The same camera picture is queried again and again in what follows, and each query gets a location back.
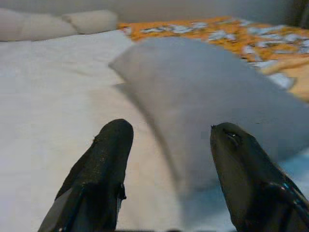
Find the white quilted mattress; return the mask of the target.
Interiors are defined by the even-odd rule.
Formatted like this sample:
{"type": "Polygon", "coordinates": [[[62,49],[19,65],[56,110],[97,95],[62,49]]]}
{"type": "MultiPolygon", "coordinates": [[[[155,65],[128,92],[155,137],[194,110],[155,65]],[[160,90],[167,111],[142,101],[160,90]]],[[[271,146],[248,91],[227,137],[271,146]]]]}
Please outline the white quilted mattress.
{"type": "Polygon", "coordinates": [[[109,63],[121,31],[0,42],[0,232],[37,232],[74,163],[109,121],[134,130],[119,230],[232,232],[220,187],[178,197],[160,139],[109,63]]]}

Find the grey pillow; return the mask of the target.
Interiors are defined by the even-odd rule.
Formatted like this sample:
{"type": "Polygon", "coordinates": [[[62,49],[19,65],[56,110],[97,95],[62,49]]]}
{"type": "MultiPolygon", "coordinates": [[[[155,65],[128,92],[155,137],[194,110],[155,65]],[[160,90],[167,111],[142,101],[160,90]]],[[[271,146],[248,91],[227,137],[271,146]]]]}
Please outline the grey pillow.
{"type": "Polygon", "coordinates": [[[225,49],[181,37],[149,38],[109,67],[160,138],[182,195],[218,182],[212,125],[239,125],[275,161],[309,148],[309,104],[225,49]]]}

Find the yellow cartoon print blanket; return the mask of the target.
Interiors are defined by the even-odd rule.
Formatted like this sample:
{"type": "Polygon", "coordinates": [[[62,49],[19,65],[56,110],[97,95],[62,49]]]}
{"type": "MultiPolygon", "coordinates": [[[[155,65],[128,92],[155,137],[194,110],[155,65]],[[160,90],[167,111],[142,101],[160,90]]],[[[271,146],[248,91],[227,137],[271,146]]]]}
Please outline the yellow cartoon print blanket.
{"type": "Polygon", "coordinates": [[[185,37],[221,46],[281,88],[309,103],[309,29],[221,16],[201,20],[119,23],[132,41],[185,37]]]}

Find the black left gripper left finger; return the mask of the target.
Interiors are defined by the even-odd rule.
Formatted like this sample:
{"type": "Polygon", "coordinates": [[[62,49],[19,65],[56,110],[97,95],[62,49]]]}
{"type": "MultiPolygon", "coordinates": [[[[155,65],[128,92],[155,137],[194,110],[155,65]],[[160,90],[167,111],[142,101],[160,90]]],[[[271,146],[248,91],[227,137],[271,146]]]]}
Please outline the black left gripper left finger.
{"type": "Polygon", "coordinates": [[[38,232],[115,231],[133,137],[125,119],[103,126],[72,166],[38,232]]]}

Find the long cream bolster pillow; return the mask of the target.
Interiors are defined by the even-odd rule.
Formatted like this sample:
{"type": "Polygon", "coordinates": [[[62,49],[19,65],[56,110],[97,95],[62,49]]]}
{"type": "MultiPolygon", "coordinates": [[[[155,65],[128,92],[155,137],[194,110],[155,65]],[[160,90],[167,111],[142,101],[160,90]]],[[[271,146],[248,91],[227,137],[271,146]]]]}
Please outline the long cream bolster pillow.
{"type": "Polygon", "coordinates": [[[76,29],[60,17],[0,8],[0,42],[41,41],[76,34],[76,29]]]}

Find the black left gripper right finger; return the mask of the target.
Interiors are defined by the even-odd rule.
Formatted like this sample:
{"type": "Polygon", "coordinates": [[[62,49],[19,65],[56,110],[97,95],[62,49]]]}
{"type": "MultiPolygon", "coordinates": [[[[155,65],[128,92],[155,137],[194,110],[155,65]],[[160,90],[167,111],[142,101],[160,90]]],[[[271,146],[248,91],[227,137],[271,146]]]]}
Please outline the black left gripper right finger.
{"type": "Polygon", "coordinates": [[[225,122],[211,127],[210,145],[237,232],[309,232],[309,201],[255,137],[225,122]]]}

